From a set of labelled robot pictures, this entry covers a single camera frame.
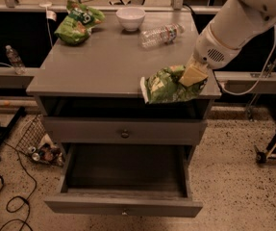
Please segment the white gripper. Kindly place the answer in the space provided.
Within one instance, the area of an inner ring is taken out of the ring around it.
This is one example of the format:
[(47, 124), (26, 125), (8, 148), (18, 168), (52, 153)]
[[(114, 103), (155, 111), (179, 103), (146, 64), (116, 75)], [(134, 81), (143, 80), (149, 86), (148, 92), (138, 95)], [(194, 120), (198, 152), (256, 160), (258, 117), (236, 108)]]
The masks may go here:
[(179, 82), (190, 87), (208, 78), (208, 66), (220, 69), (234, 59), (241, 49), (241, 42), (221, 29), (216, 30), (212, 23), (208, 24), (198, 36), (193, 55), (185, 66)]

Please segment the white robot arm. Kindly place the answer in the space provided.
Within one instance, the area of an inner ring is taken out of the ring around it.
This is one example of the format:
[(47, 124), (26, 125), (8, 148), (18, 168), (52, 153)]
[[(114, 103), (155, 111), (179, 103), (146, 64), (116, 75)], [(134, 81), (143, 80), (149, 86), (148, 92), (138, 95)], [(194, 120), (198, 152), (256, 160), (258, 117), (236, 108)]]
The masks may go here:
[(198, 36), (180, 78), (186, 87), (208, 78), (207, 70), (233, 60), (252, 38), (276, 25), (276, 0), (227, 0)]

